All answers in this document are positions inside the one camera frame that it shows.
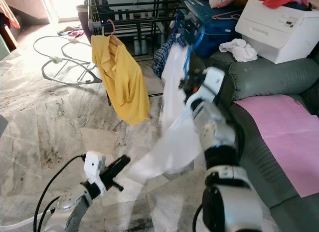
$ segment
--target yellow polo shirt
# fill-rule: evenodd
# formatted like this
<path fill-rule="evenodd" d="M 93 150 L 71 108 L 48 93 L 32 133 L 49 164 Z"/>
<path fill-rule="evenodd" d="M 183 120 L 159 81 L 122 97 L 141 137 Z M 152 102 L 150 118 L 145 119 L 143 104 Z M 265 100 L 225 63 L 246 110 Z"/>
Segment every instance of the yellow polo shirt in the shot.
<path fill-rule="evenodd" d="M 148 91 L 140 66 L 125 45 L 116 41 L 117 47 L 110 43 L 109 36 L 92 36 L 92 59 L 116 113 L 128 124 L 136 125 L 149 119 Z"/>

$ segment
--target gray sofa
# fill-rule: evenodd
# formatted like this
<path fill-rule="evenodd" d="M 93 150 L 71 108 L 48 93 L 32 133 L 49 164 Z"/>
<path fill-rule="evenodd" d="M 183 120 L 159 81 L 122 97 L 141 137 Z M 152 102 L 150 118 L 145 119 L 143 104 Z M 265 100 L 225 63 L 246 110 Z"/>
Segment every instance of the gray sofa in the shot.
<path fill-rule="evenodd" d="M 319 193 L 300 198 L 263 141 L 253 118 L 233 103 L 249 96 L 287 94 L 311 114 L 318 114 L 319 50 L 311 58 L 277 65 L 263 58 L 236 62 L 230 53 L 216 52 L 207 66 L 225 71 L 220 98 L 245 132 L 241 164 L 281 231 L 319 232 Z"/>

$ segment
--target doorway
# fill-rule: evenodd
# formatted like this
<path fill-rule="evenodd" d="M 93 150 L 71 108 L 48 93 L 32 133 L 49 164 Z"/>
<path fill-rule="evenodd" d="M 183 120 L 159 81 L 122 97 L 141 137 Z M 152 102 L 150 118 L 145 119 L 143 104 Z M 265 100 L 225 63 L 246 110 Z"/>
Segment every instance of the doorway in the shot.
<path fill-rule="evenodd" d="M 54 20 L 72 21 L 79 20 L 76 6 L 83 4 L 84 0 L 44 0 L 44 2 Z"/>

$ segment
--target metal rack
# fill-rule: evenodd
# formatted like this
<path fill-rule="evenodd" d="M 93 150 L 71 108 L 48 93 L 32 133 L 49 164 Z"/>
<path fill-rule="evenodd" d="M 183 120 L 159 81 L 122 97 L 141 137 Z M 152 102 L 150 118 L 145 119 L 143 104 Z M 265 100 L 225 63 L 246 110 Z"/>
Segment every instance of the metal rack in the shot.
<path fill-rule="evenodd" d="M 183 8 L 180 0 L 88 0 L 89 28 L 95 35 L 106 35 L 112 31 L 107 20 L 112 19 L 116 36 L 121 41 L 141 43 L 141 53 L 133 56 L 148 55 L 143 45 L 149 39 L 154 56 L 158 35 L 163 44 L 169 35 L 169 22 L 175 20 L 174 16 L 169 15 L 170 12 Z"/>

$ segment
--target white cloth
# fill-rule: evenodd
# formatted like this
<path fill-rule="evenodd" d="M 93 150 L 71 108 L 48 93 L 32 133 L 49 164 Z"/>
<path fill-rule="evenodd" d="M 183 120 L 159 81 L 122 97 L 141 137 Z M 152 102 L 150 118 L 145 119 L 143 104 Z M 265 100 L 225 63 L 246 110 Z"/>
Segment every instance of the white cloth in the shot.
<path fill-rule="evenodd" d="M 162 74 L 163 92 L 162 137 L 154 148 L 139 161 L 132 163 L 127 176 L 149 179 L 165 172 L 176 173 L 190 164 L 201 153 L 192 110 L 185 107 L 185 93 L 179 90 L 184 78 L 184 62 L 188 47 L 174 44 L 169 52 Z"/>
<path fill-rule="evenodd" d="M 258 59 L 258 52 L 243 39 L 234 39 L 230 42 L 222 43 L 219 46 L 219 50 L 221 52 L 231 52 L 238 62 L 254 61 Z"/>

